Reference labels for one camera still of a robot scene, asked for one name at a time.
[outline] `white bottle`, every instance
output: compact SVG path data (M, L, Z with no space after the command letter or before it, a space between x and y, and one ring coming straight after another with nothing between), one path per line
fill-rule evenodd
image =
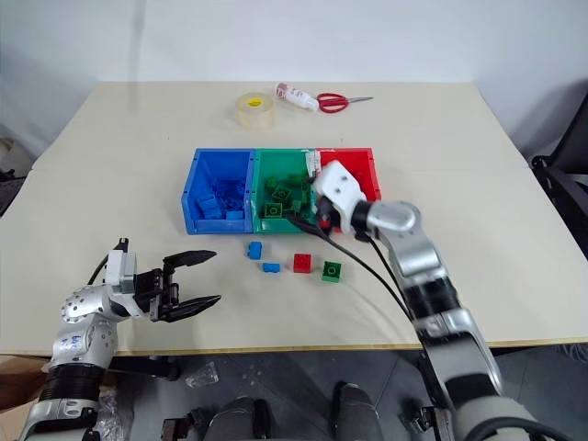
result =
M316 99L303 90L287 85L286 83L277 84L276 95L278 98L285 99L298 107L309 108L315 112L319 109L319 102Z

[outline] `red lego brick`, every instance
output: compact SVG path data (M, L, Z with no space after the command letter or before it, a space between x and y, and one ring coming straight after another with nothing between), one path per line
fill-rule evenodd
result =
M295 273L311 273L312 256L310 254L294 254L294 272Z

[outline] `black chair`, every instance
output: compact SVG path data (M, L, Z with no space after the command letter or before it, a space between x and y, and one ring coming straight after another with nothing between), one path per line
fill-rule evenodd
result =
M578 181L578 175L588 176L588 94L555 151L534 157L531 165L588 259L588 186Z

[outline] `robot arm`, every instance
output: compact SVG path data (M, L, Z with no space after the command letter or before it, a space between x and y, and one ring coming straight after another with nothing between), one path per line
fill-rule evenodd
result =
M214 305L221 296L179 302L172 276L179 266L192 266L216 253L192 251L164 259L163 269L136 274L135 255L122 239L107 256L104 283L79 288L61 307L62 327L53 343L49 373L39 402L30 410L20 441L42 439L99 440L96 424L99 386L117 352L117 324L146 317L175 322Z
M388 249L392 274L424 349L425 382L433 402L454 415L457 439L528 440L521 427L540 424L503 396L492 353L459 304L447 270L421 228L419 210L406 202L367 202L357 181L336 161L323 168L313 187L321 198L320 225L373 236Z

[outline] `white wall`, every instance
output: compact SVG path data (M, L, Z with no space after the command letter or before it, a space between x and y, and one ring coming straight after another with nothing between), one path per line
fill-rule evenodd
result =
M474 80L530 154L586 78L585 0L0 0L0 124L35 154L96 80Z

